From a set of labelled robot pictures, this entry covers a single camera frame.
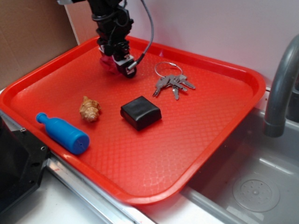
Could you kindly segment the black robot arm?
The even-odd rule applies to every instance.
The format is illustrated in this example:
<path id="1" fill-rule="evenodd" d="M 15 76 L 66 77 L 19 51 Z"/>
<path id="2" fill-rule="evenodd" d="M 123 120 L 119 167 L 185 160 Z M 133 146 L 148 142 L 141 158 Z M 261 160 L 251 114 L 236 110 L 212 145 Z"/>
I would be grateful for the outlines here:
<path id="1" fill-rule="evenodd" d="M 129 69 L 134 57 L 130 54 L 129 41 L 134 20 L 119 0 L 89 0 L 92 20 L 97 23 L 96 32 L 99 35 L 97 44 L 102 54 L 103 66 L 113 72 L 120 73 L 127 78 L 133 78 L 136 68 Z"/>

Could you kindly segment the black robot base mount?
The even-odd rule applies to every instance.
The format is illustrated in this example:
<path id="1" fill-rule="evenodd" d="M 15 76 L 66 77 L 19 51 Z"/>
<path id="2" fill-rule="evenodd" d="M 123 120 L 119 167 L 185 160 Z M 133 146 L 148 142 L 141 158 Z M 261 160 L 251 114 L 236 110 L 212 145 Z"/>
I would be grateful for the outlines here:
<path id="1" fill-rule="evenodd" d="M 30 131 L 11 131 L 0 120 L 0 213 L 40 187 L 49 148 Z"/>

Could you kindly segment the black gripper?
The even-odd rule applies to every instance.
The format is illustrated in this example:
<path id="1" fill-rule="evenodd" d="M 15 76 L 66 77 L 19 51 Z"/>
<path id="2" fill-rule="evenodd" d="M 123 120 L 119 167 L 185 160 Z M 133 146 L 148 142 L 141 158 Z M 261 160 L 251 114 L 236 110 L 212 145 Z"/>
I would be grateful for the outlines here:
<path id="1" fill-rule="evenodd" d="M 117 70 L 127 78 L 136 75 L 137 62 L 129 54 L 129 41 L 126 36 L 130 33 L 132 20 L 128 10 L 116 8 L 110 14 L 93 15 L 97 23 L 99 35 L 98 44 L 101 57 L 113 57 Z"/>

